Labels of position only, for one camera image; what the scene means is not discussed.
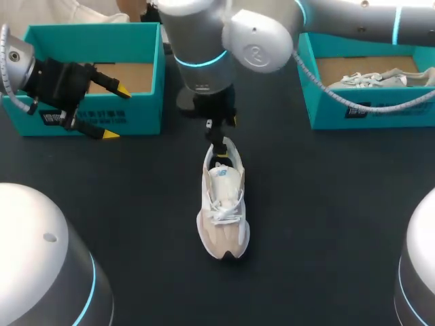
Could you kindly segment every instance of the shoe sole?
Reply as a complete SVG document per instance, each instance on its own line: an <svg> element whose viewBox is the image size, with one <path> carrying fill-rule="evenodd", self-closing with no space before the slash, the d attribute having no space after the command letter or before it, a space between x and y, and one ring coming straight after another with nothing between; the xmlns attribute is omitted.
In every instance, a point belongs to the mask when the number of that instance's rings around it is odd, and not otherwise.
<svg viewBox="0 0 435 326"><path fill-rule="evenodd" d="M245 201L242 201L242 210L246 211ZM200 224L201 224L201 212L199 212L199 214L196 216L196 227L198 228L199 237L201 238L201 241L203 242L205 250L207 250L207 252L210 254L210 256L220 260L220 258L217 258L211 252L211 250L209 248L207 248L207 246L205 245L205 241L204 241L203 235L202 235L202 233L200 231L200 226L199 226ZM249 223L246 221L245 242L243 243L243 251L242 251L242 253L238 257L234 257L234 258L238 259L238 258L241 258L243 256L243 254L246 252L246 249L247 249L247 246L249 244L249 239L250 238L251 238L251 228L249 227Z"/></svg>

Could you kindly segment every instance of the new balance logo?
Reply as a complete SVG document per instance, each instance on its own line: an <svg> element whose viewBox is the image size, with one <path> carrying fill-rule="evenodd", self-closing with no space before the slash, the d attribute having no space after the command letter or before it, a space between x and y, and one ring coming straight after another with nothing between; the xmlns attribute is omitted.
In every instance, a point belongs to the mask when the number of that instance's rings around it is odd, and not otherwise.
<svg viewBox="0 0 435 326"><path fill-rule="evenodd" d="M222 171L217 171L216 172L216 176L217 177L223 177L224 175L226 175L226 170L222 170Z"/></svg>

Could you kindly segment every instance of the black table surface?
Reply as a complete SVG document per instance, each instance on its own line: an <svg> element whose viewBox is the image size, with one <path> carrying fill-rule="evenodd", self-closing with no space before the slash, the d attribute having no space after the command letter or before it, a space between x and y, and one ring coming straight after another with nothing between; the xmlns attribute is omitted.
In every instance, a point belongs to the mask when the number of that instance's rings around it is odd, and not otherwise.
<svg viewBox="0 0 435 326"><path fill-rule="evenodd" d="M435 130L310 129L292 62L236 67L247 171L245 259L208 256L196 230L203 121L179 116L167 58L162 134L22 138L0 112L0 182L49 196L108 275L115 326L396 326L394 280L411 214L435 186Z"/></svg>

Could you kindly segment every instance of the sneaker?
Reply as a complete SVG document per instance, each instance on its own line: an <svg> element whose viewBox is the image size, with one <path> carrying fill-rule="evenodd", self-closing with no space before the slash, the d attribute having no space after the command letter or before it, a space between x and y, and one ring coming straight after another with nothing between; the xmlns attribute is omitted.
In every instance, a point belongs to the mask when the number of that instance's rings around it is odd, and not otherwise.
<svg viewBox="0 0 435 326"><path fill-rule="evenodd" d="M405 73L400 69L393 69L386 73L368 73L344 76L342 80L332 84L329 88L403 88L415 86L435 86L435 68L429 68L424 73Z"/></svg>
<svg viewBox="0 0 435 326"><path fill-rule="evenodd" d="M204 247L216 259L240 258L250 235L243 199L245 169L234 143L225 137L224 144L233 167L216 162L213 146L209 148L203 165L203 204L196 218Z"/></svg>

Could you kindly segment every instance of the white cloth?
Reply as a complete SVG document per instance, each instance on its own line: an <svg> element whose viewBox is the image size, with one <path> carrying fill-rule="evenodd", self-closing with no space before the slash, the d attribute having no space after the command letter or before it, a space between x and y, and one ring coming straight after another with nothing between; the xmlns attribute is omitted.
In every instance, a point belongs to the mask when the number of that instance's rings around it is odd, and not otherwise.
<svg viewBox="0 0 435 326"><path fill-rule="evenodd" d="M0 24L8 23L11 33L22 37L32 24L74 24L128 22L126 14L104 16L77 0L0 0Z"/></svg>

